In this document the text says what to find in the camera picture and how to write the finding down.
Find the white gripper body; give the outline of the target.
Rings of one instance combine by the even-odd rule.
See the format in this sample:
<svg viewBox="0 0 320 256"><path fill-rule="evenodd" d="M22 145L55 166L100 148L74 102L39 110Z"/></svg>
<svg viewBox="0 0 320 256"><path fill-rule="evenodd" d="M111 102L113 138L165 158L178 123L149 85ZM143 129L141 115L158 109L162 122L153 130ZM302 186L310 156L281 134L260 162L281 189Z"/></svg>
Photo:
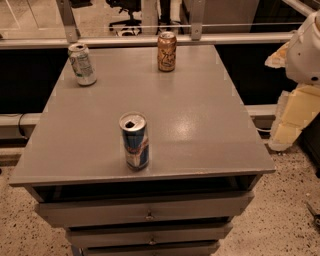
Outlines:
<svg viewBox="0 0 320 256"><path fill-rule="evenodd" d="M293 34L286 53L286 75L297 83L320 85L320 10Z"/></svg>

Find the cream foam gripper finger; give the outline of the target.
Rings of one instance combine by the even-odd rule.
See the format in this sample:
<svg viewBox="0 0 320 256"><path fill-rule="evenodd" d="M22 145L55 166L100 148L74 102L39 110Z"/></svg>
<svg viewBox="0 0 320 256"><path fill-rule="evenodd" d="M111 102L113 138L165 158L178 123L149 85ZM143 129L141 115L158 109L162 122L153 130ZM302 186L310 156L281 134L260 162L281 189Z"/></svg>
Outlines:
<svg viewBox="0 0 320 256"><path fill-rule="evenodd" d="M286 53L289 43L286 42L274 53L267 57L265 65L270 68L284 68L286 64Z"/></svg>
<svg viewBox="0 0 320 256"><path fill-rule="evenodd" d="M283 91L277 102L268 146L274 151L285 151L319 113L319 85L299 84L292 92Z"/></svg>

